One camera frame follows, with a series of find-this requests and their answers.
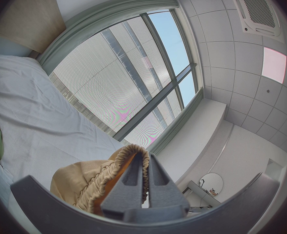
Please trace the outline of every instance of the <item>smoke detector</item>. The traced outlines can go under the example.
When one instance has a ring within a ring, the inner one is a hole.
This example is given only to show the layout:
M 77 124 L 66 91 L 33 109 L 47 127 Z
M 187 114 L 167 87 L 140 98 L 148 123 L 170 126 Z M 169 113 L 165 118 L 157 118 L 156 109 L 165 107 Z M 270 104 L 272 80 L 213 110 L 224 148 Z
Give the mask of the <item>smoke detector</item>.
M 285 43 L 278 15 L 270 0 L 233 0 L 244 33 L 257 34 Z

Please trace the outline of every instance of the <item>gathered fabric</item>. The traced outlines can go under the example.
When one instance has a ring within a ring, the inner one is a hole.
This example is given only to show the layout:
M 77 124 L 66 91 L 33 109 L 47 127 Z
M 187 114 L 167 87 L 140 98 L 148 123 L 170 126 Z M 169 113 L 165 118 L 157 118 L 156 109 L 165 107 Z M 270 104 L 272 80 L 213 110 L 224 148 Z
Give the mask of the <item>gathered fabric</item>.
M 50 191 L 79 209 L 102 215 L 100 204 L 136 154 L 142 156 L 144 202 L 148 191 L 149 152 L 135 144 L 118 149 L 108 160 L 82 161 L 58 169 L 52 177 Z

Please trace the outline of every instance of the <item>mattress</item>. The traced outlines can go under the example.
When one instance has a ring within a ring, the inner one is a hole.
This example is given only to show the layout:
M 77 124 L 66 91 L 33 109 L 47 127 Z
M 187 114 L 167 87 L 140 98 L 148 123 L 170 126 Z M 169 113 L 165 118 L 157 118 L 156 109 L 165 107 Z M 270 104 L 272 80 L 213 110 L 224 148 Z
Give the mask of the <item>mattress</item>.
M 108 159 L 122 144 L 78 112 L 28 57 L 0 55 L 0 164 L 17 181 L 30 174 L 44 187 L 57 169 Z

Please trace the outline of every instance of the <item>sky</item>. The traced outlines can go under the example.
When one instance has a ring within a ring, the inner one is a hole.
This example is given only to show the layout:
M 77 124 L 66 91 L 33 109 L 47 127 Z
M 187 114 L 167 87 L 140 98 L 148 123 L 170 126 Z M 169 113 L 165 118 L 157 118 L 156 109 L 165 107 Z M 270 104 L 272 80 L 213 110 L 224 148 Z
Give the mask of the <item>sky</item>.
M 189 60 L 176 23 L 170 12 L 150 14 L 149 17 L 160 35 L 175 75 L 178 75 L 189 65 Z M 195 95 L 192 73 L 181 81 L 179 88 L 186 106 Z

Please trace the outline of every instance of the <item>ceiling light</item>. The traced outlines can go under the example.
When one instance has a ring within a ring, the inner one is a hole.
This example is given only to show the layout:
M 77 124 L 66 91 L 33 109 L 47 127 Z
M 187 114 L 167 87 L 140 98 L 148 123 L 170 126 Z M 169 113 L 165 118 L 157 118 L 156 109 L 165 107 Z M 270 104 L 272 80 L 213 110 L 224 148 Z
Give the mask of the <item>ceiling light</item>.
M 283 84 L 285 70 L 286 55 L 264 47 L 262 75 Z

